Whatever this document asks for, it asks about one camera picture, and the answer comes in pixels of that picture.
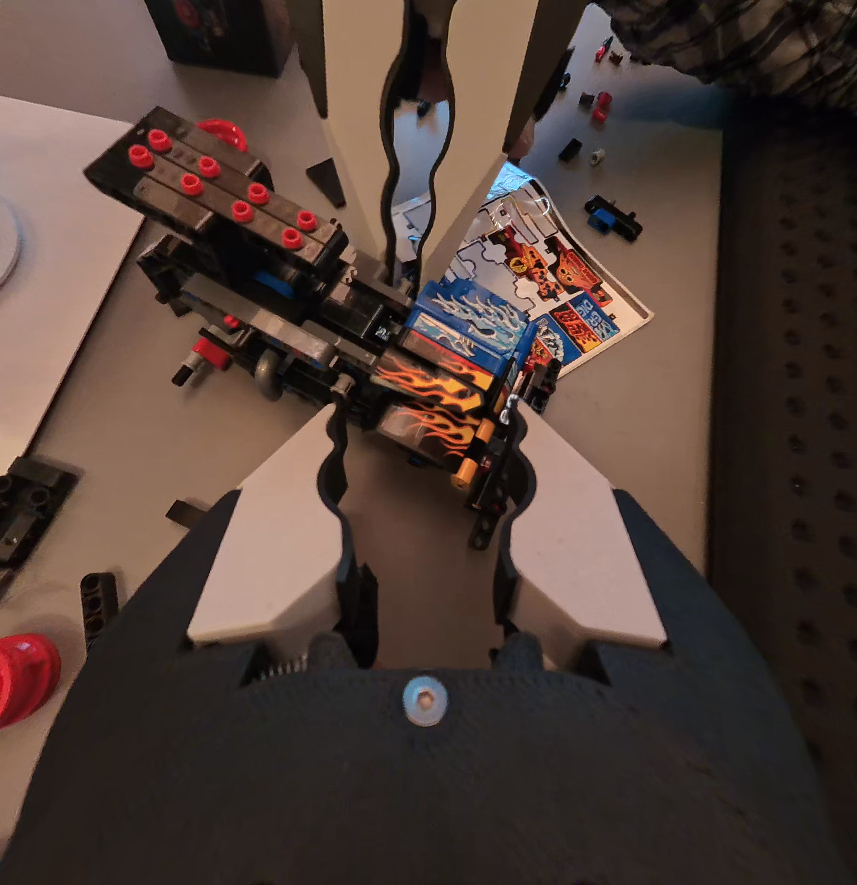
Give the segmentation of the person's right forearm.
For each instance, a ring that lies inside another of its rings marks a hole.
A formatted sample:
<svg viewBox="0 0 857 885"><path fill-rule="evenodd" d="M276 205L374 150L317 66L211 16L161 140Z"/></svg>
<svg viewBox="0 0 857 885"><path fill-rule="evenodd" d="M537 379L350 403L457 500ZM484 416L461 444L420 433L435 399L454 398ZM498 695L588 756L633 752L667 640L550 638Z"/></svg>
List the person's right forearm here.
<svg viewBox="0 0 857 885"><path fill-rule="evenodd" d="M751 96L857 115L857 1L600 1L628 52Z"/></svg>

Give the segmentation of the colourful sticker sheet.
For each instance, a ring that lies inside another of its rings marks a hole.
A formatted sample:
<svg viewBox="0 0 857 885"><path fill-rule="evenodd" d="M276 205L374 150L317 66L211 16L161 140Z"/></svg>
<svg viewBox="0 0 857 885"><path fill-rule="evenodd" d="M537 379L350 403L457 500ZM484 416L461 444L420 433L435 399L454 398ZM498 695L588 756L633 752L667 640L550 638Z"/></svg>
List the colourful sticker sheet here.
<svg viewBox="0 0 857 885"><path fill-rule="evenodd" d="M397 348L468 378L560 364L560 376L652 319L573 236L541 184L506 165L444 276L426 283Z"/></svg>

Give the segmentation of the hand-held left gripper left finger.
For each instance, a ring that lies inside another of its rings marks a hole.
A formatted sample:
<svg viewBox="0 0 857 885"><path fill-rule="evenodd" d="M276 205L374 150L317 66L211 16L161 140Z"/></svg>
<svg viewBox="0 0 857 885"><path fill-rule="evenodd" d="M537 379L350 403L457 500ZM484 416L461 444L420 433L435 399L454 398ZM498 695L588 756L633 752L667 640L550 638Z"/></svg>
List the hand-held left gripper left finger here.
<svg viewBox="0 0 857 885"><path fill-rule="evenodd" d="M352 543L344 404L323 407L238 487L188 627L194 645L307 647L342 618L338 584Z"/></svg>

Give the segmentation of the red wheel rim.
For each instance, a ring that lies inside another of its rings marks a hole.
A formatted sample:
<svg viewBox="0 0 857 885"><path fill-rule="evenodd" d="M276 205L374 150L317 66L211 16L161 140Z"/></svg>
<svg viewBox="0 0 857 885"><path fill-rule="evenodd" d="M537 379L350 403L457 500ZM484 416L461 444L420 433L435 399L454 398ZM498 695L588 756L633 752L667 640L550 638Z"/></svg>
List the red wheel rim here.
<svg viewBox="0 0 857 885"><path fill-rule="evenodd" d="M244 131L231 120L209 118L199 121L196 126L210 136L241 152L248 152L248 141Z"/></svg>
<svg viewBox="0 0 857 885"><path fill-rule="evenodd" d="M42 634L0 638L0 730L38 711L58 686L62 661Z"/></svg>

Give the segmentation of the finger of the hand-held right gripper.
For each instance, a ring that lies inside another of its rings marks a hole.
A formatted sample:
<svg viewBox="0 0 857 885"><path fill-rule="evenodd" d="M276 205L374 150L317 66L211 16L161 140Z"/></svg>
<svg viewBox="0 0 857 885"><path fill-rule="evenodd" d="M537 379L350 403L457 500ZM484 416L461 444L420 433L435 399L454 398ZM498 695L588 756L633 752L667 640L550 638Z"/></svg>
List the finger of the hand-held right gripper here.
<svg viewBox="0 0 857 885"><path fill-rule="evenodd" d="M346 200L351 243L388 269L400 165L393 86L409 35L403 1L289 1L290 24Z"/></svg>
<svg viewBox="0 0 857 885"><path fill-rule="evenodd" d="M432 101L449 124L429 175L432 216L420 276L442 277L506 159L533 118L588 2L414 2L429 38Z"/></svg>

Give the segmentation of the black toy set box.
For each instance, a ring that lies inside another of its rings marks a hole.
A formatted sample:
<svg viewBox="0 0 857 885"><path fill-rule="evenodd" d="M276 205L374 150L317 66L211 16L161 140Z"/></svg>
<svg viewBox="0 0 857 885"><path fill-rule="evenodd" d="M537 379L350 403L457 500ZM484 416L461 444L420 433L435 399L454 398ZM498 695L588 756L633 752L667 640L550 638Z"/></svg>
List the black toy set box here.
<svg viewBox="0 0 857 885"><path fill-rule="evenodd" d="M146 1L168 59L278 79L295 46L284 1Z"/></svg>

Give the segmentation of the white book stand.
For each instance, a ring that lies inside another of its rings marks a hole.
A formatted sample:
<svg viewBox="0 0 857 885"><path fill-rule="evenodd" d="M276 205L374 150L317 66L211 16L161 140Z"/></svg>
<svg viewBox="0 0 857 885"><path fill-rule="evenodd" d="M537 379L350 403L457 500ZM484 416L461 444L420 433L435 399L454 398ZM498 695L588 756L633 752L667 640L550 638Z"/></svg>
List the white book stand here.
<svg viewBox="0 0 857 885"><path fill-rule="evenodd" d="M131 126L0 95L0 475L35 438L142 225L84 176Z"/></svg>

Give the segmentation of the black studded plate piece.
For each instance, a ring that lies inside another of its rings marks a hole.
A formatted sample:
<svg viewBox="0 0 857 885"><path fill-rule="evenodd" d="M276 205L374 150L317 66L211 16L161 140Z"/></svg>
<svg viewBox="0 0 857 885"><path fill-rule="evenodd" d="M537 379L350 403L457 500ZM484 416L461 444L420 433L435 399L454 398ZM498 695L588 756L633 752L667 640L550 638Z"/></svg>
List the black studded plate piece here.
<svg viewBox="0 0 857 885"><path fill-rule="evenodd" d="M24 567L80 476L18 457L0 475L0 599Z"/></svg>

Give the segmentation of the black and blue brick piece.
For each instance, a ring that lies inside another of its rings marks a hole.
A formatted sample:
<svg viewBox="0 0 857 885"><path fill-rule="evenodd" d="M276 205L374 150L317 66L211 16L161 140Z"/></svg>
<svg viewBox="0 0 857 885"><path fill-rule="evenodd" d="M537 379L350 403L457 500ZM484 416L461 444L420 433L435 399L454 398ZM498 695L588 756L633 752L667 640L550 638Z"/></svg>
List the black and blue brick piece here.
<svg viewBox="0 0 857 885"><path fill-rule="evenodd" d="M601 235L615 234L626 242L635 242L644 231L635 212L624 212L614 202L600 195L592 196L584 205L589 227Z"/></svg>

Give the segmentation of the toy brick truck model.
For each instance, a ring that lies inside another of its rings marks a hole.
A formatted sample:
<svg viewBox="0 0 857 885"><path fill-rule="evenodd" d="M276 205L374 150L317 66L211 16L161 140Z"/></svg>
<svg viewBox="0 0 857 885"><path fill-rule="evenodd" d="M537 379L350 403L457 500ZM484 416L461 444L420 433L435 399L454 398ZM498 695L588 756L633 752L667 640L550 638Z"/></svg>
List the toy brick truck model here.
<svg viewBox="0 0 857 885"><path fill-rule="evenodd" d="M489 546L509 499L505 410L541 410L560 361L529 370L536 329L473 280L416 294L341 224L279 195L266 165L155 107L84 170L102 194L168 233L137 263L157 300L204 321L202 360L241 367L263 396L344 400L354 425L447 472Z"/></svg>

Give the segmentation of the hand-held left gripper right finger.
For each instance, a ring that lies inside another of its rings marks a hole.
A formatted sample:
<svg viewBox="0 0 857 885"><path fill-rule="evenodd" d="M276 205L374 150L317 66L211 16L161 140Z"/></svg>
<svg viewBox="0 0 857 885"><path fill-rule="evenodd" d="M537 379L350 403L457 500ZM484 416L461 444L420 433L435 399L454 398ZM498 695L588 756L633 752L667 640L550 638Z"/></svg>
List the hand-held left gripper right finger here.
<svg viewBox="0 0 857 885"><path fill-rule="evenodd" d="M496 622L543 651L667 640L608 481L524 401L508 404L513 512L499 527Z"/></svg>

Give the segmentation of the scattered small brick pieces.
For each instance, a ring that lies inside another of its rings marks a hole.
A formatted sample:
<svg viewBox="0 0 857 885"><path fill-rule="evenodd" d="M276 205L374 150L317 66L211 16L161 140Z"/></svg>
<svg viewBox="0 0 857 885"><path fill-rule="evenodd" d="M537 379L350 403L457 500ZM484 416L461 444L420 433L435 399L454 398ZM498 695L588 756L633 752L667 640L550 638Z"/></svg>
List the scattered small brick pieces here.
<svg viewBox="0 0 857 885"><path fill-rule="evenodd" d="M611 45L614 37L610 35L597 49L594 56L594 64L599 65L607 57L611 57ZM611 107L611 94L601 91L598 94L583 92L579 96L579 106L590 111L589 120L602 126L609 117ZM582 142L578 138L571 138L557 155L559 161L567 163L575 159L581 152Z"/></svg>

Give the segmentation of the black beam piece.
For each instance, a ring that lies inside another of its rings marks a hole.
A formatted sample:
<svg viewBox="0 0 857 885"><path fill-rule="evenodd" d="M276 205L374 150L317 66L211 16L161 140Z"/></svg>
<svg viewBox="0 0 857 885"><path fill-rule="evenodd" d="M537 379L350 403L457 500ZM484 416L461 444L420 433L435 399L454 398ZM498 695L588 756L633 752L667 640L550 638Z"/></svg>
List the black beam piece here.
<svg viewBox="0 0 857 885"><path fill-rule="evenodd" d="M80 603L85 649L104 634L119 610L116 575L113 572L90 572L80 580Z"/></svg>

